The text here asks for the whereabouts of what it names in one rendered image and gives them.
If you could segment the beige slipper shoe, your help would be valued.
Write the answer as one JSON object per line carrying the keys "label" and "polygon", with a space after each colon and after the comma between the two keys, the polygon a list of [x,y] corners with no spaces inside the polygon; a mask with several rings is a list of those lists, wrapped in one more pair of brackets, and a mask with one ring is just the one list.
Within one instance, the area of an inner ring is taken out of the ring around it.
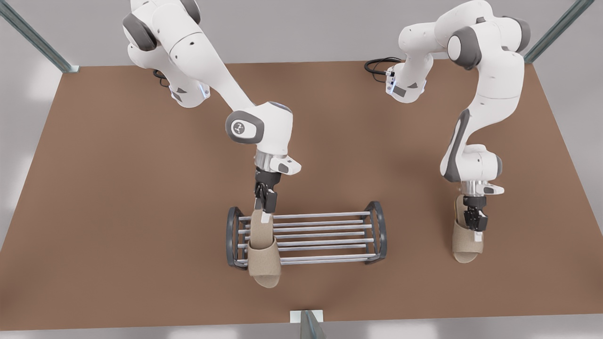
{"label": "beige slipper shoe", "polygon": [[452,235],[452,251],[459,263],[469,263],[482,253],[484,240],[474,242],[473,230],[465,225],[464,212],[467,207],[463,204],[463,195],[455,200],[455,224]]}
{"label": "beige slipper shoe", "polygon": [[254,210],[251,216],[250,238],[247,242],[248,272],[265,288],[274,288],[280,279],[281,262],[273,224],[260,222],[262,210]]}

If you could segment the dark metal shoe rack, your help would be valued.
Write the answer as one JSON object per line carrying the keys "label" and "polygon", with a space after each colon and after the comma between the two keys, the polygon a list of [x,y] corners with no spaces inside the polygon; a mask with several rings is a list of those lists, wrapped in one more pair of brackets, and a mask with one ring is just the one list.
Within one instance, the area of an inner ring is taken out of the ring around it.
{"label": "dark metal shoe rack", "polygon": [[381,204],[363,211],[274,215],[272,231],[282,265],[385,259],[386,223]]}

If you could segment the silver frame post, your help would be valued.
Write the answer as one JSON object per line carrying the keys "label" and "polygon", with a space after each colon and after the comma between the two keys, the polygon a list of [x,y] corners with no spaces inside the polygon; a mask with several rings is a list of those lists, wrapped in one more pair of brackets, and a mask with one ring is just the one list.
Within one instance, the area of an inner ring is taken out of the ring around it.
{"label": "silver frame post", "polygon": [[577,20],[596,0],[575,0],[554,25],[540,37],[537,43],[524,55],[526,64],[533,64],[573,22]]}
{"label": "silver frame post", "polygon": [[323,310],[289,311],[289,322],[300,324],[300,339],[326,339],[321,328],[323,321]]}
{"label": "silver frame post", "polygon": [[66,61],[6,0],[0,0],[0,17],[4,18],[24,39],[62,73],[78,73],[80,67]]}

